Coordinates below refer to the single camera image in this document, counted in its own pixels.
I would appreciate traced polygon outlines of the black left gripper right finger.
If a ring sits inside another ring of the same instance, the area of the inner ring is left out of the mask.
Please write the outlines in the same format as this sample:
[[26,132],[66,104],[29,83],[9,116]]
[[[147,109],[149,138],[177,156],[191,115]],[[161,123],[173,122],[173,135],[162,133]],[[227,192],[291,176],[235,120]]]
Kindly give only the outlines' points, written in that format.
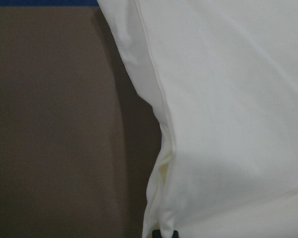
[[172,234],[172,238],[179,238],[179,234],[178,234],[178,232],[173,232],[173,234]]

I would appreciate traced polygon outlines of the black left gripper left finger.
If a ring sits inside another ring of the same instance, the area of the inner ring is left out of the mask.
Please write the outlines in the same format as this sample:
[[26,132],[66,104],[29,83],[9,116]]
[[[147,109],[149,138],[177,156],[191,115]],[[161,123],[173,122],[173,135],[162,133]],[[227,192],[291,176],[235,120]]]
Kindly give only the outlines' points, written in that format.
[[160,231],[152,231],[152,238],[162,238]]

